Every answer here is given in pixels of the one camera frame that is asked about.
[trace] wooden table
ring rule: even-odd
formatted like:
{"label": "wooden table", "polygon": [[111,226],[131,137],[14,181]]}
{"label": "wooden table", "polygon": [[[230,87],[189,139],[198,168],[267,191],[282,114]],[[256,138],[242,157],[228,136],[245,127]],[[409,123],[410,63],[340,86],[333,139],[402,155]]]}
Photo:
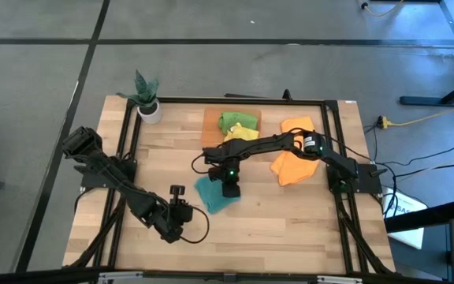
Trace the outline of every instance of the wooden table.
{"label": "wooden table", "polygon": [[[368,155],[354,101],[339,101],[346,144]],[[136,185],[169,199],[170,185],[185,185],[184,198],[204,209],[194,189],[200,178],[191,161],[200,153],[204,104],[163,103],[163,118],[156,125],[141,125],[136,151]],[[280,133],[280,122],[287,118],[310,116],[317,132],[323,133],[321,111],[316,106],[243,106],[262,111],[261,136]],[[114,155],[125,112],[125,100],[107,96],[98,133],[103,149]],[[127,145],[130,143],[136,110],[132,113]],[[129,210],[125,211],[117,267],[161,271],[236,271],[280,273],[344,273],[341,241],[333,195],[328,190],[325,163],[313,177],[296,185],[280,187],[269,166],[280,153],[253,156],[241,163],[241,201],[210,215],[207,239],[198,245],[184,241],[167,244],[157,232],[145,228]],[[360,163],[366,162],[348,152]],[[198,170],[207,166],[196,163]],[[84,196],[76,211],[64,264],[72,263],[99,231],[106,189]],[[356,194],[363,236],[376,255],[394,270],[385,224],[379,204],[367,194]],[[205,220],[195,213],[184,225],[184,237],[199,239]],[[111,237],[107,238],[102,263],[107,262]],[[350,236],[353,263],[358,270],[355,242]]]}

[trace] teal cloth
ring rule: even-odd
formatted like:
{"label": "teal cloth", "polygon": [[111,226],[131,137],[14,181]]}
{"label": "teal cloth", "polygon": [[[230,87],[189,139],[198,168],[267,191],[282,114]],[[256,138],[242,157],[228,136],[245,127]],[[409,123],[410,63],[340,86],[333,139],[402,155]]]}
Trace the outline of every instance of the teal cloth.
{"label": "teal cloth", "polygon": [[218,127],[221,132],[227,135],[227,131],[236,123],[239,122],[241,126],[251,130],[257,130],[257,118],[250,114],[242,114],[238,112],[225,112],[221,113],[218,119]]}
{"label": "teal cloth", "polygon": [[239,197],[224,197],[221,194],[221,181],[210,181],[209,177],[201,177],[195,182],[195,189],[201,196],[206,209],[210,214],[215,214],[227,207],[232,202],[238,201]]}

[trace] green cloth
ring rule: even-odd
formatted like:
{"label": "green cloth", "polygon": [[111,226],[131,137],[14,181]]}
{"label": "green cloth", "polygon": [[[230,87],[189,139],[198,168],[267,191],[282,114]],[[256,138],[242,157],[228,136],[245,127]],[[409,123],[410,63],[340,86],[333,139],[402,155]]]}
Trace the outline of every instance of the green cloth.
{"label": "green cloth", "polygon": [[239,122],[243,127],[251,130],[257,130],[257,118],[250,114],[242,114],[237,112],[225,112],[218,119],[218,127],[221,132],[227,135],[231,127]]}

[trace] yellow cloth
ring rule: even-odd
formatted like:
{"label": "yellow cloth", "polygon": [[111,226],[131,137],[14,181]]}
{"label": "yellow cloth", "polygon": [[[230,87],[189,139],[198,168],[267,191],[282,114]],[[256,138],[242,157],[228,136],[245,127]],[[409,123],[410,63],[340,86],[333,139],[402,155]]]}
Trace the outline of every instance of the yellow cloth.
{"label": "yellow cloth", "polygon": [[[306,130],[314,130],[313,122],[309,117],[291,118],[281,123],[281,131],[288,132],[290,129],[300,127]],[[296,136],[295,141],[303,142],[302,136]],[[270,169],[278,177],[281,186],[295,184],[314,174],[318,167],[318,161],[299,159],[291,152],[279,155],[271,164]]]}
{"label": "yellow cloth", "polygon": [[224,142],[236,138],[240,138],[246,141],[254,140],[259,138],[259,131],[245,128],[239,122],[237,122],[227,132],[227,136],[225,137]]}

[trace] concrete floor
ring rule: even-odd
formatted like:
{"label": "concrete floor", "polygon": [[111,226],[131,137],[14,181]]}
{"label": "concrete floor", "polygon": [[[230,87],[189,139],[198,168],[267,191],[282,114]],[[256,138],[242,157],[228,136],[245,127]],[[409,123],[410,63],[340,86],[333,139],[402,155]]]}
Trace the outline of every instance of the concrete floor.
{"label": "concrete floor", "polygon": [[[101,0],[0,0],[0,37],[90,38]],[[392,4],[371,3],[385,10]],[[383,18],[354,0],[112,1],[102,38],[453,39],[436,4],[404,4]],[[11,270],[84,59],[85,46],[0,46],[0,273]],[[158,77],[162,96],[226,92],[357,100],[364,125],[380,114],[407,121],[442,108],[401,106],[401,95],[441,96],[454,88],[454,49],[301,46],[98,46],[73,129],[96,127],[106,95],[133,92],[133,73]],[[367,137],[374,154],[372,136]],[[454,113],[378,132],[378,161],[454,146]],[[397,173],[444,162],[442,155],[393,167]],[[388,175],[382,176],[390,184]],[[63,162],[30,269],[61,266],[80,175]],[[400,183],[430,206],[454,200],[454,168]]]}

